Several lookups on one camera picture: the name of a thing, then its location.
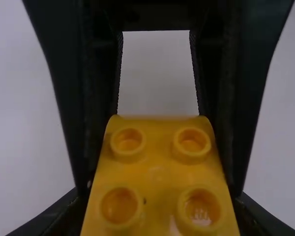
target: white backdrop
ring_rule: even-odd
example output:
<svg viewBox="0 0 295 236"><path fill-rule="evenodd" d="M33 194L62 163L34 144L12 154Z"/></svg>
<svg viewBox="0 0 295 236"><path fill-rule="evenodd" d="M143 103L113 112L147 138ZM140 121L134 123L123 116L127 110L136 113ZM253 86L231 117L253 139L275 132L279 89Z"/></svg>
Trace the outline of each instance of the white backdrop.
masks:
<svg viewBox="0 0 295 236"><path fill-rule="evenodd" d="M126 32L120 114L197 114L187 31ZM0 0L0 236L74 187L50 74L26 11ZM275 51L244 191L295 228L295 6Z"/></svg>
<svg viewBox="0 0 295 236"><path fill-rule="evenodd" d="M0 236L74 187L49 70L20 0L0 0Z"/></svg>

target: lego stud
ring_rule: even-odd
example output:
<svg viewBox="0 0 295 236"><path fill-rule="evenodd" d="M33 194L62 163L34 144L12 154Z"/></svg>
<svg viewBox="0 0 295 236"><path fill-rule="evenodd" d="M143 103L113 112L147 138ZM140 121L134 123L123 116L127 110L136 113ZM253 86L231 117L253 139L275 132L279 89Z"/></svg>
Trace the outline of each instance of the lego stud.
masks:
<svg viewBox="0 0 295 236"><path fill-rule="evenodd" d="M188 188L178 198L176 221L186 235L217 235L224 218L221 200L207 186Z"/></svg>
<svg viewBox="0 0 295 236"><path fill-rule="evenodd" d="M145 134L137 128L124 128L112 134L110 146L114 157L125 163L131 163L142 157L146 145Z"/></svg>
<svg viewBox="0 0 295 236"><path fill-rule="evenodd" d="M177 131L173 140L174 157L184 164L196 164L206 158L211 150L209 136L198 128L183 128Z"/></svg>
<svg viewBox="0 0 295 236"><path fill-rule="evenodd" d="M141 219L143 198L133 188L115 186L104 192L97 210L107 230L128 235Z"/></svg>

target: yellow plastic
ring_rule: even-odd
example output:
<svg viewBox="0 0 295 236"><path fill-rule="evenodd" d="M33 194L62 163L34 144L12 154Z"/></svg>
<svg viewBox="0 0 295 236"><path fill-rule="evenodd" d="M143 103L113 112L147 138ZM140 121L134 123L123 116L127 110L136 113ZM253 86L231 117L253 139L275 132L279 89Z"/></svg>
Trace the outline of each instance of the yellow plastic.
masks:
<svg viewBox="0 0 295 236"><path fill-rule="evenodd" d="M113 116L81 236L238 236L207 118Z"/></svg>

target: yellow lego brick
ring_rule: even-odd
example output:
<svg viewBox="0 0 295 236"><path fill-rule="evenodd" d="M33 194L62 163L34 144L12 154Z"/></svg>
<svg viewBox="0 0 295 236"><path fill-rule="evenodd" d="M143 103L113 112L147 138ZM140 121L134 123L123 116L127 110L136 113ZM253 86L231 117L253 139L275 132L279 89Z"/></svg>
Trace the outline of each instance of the yellow lego brick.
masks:
<svg viewBox="0 0 295 236"><path fill-rule="evenodd" d="M110 119L81 231L95 235L239 235L206 117Z"/></svg>

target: black plastic frame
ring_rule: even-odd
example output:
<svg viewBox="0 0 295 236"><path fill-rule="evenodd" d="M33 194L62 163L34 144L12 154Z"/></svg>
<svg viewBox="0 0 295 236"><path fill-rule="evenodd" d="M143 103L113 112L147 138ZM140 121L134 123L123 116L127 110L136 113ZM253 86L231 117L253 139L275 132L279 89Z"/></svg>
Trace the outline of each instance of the black plastic frame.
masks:
<svg viewBox="0 0 295 236"><path fill-rule="evenodd" d="M275 217L264 220L268 212L256 211L259 205L242 193L268 68L294 0L188 1L192 7L173 1L168 12L157 14L150 11L160 1L150 7L147 1L133 6L88 0L23 2L54 85L79 196L79 204L69 206L84 212L105 127L117 112L122 31L190 29L199 113L213 125L243 235L295 235ZM43 234L30 235L70 235L66 219L81 225L82 216L73 215L60 214ZM21 228L17 232L26 235Z"/></svg>

